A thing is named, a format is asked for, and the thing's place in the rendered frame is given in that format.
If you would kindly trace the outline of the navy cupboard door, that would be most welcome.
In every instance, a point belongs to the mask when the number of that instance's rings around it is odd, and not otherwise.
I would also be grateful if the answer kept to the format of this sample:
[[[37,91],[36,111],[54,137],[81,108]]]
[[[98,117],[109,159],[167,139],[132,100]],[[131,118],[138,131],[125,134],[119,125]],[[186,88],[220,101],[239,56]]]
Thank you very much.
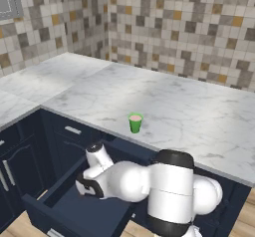
[[[51,141],[53,182],[57,182],[84,155],[85,147],[80,142],[55,133]]]
[[[10,188],[6,191],[0,181],[0,233],[15,220],[15,216]]]
[[[32,135],[12,148],[3,158],[7,160],[16,185],[16,206],[18,213],[25,210],[22,197],[25,194],[36,198],[45,189],[37,143]]]

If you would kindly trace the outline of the closed navy drawer front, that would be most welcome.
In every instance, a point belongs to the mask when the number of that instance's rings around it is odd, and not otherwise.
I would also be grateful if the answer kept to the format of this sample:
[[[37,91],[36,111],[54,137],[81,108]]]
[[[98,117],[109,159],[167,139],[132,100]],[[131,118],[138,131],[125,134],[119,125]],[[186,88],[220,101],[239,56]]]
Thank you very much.
[[[95,129],[88,125],[76,122],[69,118],[57,116],[55,114],[49,114],[54,133],[62,138],[66,138],[68,141],[74,142],[77,145],[87,146],[94,141],[101,139],[107,141],[113,141],[115,137],[111,134]],[[65,130],[65,126],[71,126],[82,131],[80,135]]]
[[[31,135],[35,135],[39,124],[39,114],[34,113],[0,131],[0,141],[5,141],[3,145],[0,145],[0,152],[4,152]]]

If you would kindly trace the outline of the green smoothie cup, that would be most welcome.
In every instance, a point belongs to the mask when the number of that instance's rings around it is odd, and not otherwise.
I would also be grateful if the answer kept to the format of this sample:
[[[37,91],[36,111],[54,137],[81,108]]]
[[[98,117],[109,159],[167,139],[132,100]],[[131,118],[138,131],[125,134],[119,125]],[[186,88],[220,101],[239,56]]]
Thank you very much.
[[[138,113],[131,113],[128,115],[129,127],[132,133],[138,133],[141,127],[143,116]]]

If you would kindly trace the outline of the open navy drawer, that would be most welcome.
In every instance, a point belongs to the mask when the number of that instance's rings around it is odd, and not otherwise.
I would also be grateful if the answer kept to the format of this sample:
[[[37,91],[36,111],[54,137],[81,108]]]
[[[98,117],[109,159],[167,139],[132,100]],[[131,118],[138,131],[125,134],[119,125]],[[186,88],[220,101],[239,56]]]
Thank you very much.
[[[79,194],[75,180],[88,167],[84,155],[40,200],[22,197],[32,225],[45,234],[53,228],[65,237],[121,237],[130,220],[145,226],[145,199],[130,203]]]

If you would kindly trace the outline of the navy cupboard front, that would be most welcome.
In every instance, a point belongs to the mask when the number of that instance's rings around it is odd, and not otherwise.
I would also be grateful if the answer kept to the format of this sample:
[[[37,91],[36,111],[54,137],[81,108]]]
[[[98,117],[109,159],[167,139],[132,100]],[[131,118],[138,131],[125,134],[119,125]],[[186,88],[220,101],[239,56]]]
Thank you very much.
[[[194,225],[203,237],[229,237],[251,188],[198,167],[194,173],[217,180],[223,190],[222,200],[215,210],[210,214],[197,215]]]

